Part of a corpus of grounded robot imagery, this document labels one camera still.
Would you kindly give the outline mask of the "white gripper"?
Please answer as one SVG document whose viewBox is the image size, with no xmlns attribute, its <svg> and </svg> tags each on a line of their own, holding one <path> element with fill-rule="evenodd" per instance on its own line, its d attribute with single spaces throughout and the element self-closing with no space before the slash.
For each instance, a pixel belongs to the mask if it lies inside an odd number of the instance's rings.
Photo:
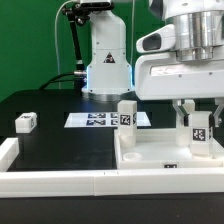
<svg viewBox="0 0 224 224">
<path fill-rule="evenodd" d="M 135 65 L 135 91 L 141 100 L 174 99 L 176 123 L 189 125 L 183 99 L 216 98 L 218 127 L 224 110 L 224 52 L 215 49 L 212 59 L 178 62 L 174 52 L 141 56 Z"/>
</svg>

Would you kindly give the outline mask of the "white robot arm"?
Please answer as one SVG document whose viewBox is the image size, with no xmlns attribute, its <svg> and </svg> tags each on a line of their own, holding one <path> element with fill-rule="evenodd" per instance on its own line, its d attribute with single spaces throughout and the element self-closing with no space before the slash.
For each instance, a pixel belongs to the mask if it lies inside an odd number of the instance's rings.
<svg viewBox="0 0 224 224">
<path fill-rule="evenodd" d="M 92 23 L 92 61 L 84 96 L 117 98 L 131 87 L 142 100 L 224 98 L 224 0 L 149 0 L 166 22 L 136 42 L 141 54 L 130 78 L 125 24 L 112 13 L 120 0 L 71 0 L 63 13 Z"/>
</svg>

